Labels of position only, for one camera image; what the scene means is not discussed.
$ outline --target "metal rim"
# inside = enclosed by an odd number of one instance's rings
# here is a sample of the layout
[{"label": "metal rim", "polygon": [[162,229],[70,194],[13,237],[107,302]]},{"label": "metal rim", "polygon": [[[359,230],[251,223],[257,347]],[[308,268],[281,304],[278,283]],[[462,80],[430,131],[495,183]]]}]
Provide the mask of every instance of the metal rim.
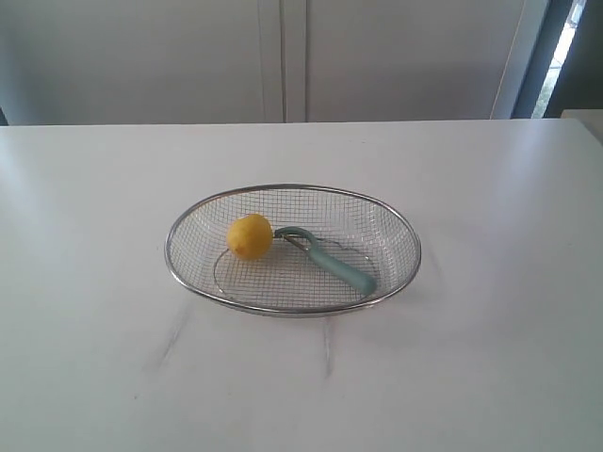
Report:
[{"label": "metal rim", "polygon": [[[407,281],[405,281],[399,287],[396,287],[394,290],[388,292],[387,294],[385,294],[383,296],[377,297],[375,299],[361,299],[357,303],[351,304],[349,306],[337,307],[337,308],[331,307],[331,308],[283,308],[283,309],[270,309],[270,308],[266,308],[266,307],[262,307],[262,306],[252,306],[252,305],[248,305],[248,304],[239,303],[239,302],[233,301],[231,299],[217,297],[216,295],[210,294],[208,292],[205,292],[203,290],[198,289],[197,287],[194,287],[194,286],[188,284],[187,282],[185,282],[182,279],[182,277],[178,274],[176,269],[173,267],[173,264],[171,263],[170,246],[171,246],[171,239],[172,239],[174,233],[176,232],[176,230],[178,229],[178,226],[180,226],[180,223],[182,223],[182,221],[186,217],[188,217],[188,215],[190,215],[192,212],[197,210],[202,205],[205,205],[209,202],[218,200],[220,198],[226,198],[228,196],[237,195],[237,194],[241,194],[241,193],[248,193],[248,192],[253,192],[253,191],[282,190],[282,189],[315,190],[315,191],[325,191],[325,192],[330,192],[330,193],[347,195],[347,196],[351,196],[353,198],[358,198],[358,199],[361,199],[364,201],[368,201],[368,202],[372,202],[374,204],[380,205],[380,207],[383,207],[384,209],[389,211],[396,218],[398,218],[404,224],[404,226],[406,226],[406,228],[410,232],[411,237],[413,238],[413,241],[415,242],[415,245],[416,245],[416,253],[417,253],[416,266],[413,269],[413,271],[411,272],[410,277],[407,279]],[[215,301],[218,304],[227,306],[229,308],[237,309],[239,311],[243,311],[243,312],[247,312],[247,313],[251,313],[251,314],[258,314],[258,315],[272,315],[272,316],[283,316],[283,317],[321,317],[321,316],[325,316],[325,315],[339,315],[339,314],[349,313],[352,311],[357,311],[360,309],[370,308],[381,301],[384,301],[386,299],[393,297],[398,292],[403,290],[406,286],[408,286],[408,284],[410,284],[415,279],[416,273],[419,271],[419,269],[421,267],[421,260],[422,260],[421,241],[419,240],[418,235],[415,232],[415,229],[413,229],[410,222],[398,210],[394,209],[389,204],[387,204],[383,201],[380,201],[376,198],[372,198],[370,196],[363,195],[361,193],[356,193],[353,191],[342,190],[340,188],[333,188],[331,186],[312,186],[312,185],[304,185],[304,184],[270,184],[270,185],[263,185],[263,186],[245,186],[242,188],[236,188],[234,190],[222,191],[221,193],[217,193],[217,194],[212,195],[208,198],[205,198],[199,202],[194,203],[180,217],[178,217],[178,219],[172,224],[172,226],[170,228],[170,232],[168,233],[168,236],[166,237],[166,241],[165,241],[165,245],[164,245],[164,258],[166,261],[166,265],[168,266],[168,270],[170,271],[173,278],[176,281],[178,281],[179,283],[181,283],[186,289],[188,289],[189,291],[191,291],[197,295],[201,295],[202,297],[211,299],[212,301]]]}]

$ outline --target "wire mesh basket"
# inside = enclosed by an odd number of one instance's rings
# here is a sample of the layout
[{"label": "wire mesh basket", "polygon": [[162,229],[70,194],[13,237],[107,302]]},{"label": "wire mesh basket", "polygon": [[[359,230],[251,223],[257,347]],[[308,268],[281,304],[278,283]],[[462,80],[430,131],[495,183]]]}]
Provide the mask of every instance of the wire mesh basket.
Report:
[{"label": "wire mesh basket", "polygon": [[[326,254],[369,275],[374,290],[363,294],[284,237],[274,238],[256,261],[238,259],[225,237],[233,221],[254,213],[273,230],[311,232]],[[299,248],[312,247],[307,237],[296,241]],[[165,257],[179,283],[220,304],[261,315],[315,316],[372,306],[398,293],[418,272],[421,246],[409,222],[381,201],[324,186],[274,185],[220,193],[191,206],[171,227]]]}]

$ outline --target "table surface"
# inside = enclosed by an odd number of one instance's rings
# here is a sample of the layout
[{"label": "table surface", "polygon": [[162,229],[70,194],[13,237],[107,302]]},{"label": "table surface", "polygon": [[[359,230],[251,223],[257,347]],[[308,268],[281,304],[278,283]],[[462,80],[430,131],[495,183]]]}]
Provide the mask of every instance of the table surface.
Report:
[{"label": "table surface", "polygon": [[[326,321],[179,286],[187,207],[299,182],[423,242]],[[0,450],[600,451],[603,148],[574,120],[0,129]]]}]

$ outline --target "light blue handle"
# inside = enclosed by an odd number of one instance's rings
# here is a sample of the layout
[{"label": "light blue handle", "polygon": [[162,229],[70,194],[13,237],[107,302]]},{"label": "light blue handle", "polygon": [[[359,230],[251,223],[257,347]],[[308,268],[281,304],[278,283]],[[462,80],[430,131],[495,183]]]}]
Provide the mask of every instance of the light blue handle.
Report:
[{"label": "light blue handle", "polygon": [[363,295],[368,296],[377,289],[377,282],[372,276],[335,259],[320,247],[311,248],[308,251],[308,256],[317,266],[348,283]]}]

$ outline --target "lemon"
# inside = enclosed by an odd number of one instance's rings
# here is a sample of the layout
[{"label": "lemon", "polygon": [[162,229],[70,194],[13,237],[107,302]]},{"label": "lemon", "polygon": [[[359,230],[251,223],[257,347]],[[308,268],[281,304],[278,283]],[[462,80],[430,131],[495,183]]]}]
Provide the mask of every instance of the lemon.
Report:
[{"label": "lemon", "polygon": [[251,214],[233,222],[226,235],[226,243],[240,259],[259,259],[272,244],[272,228],[267,219],[259,214]]}]

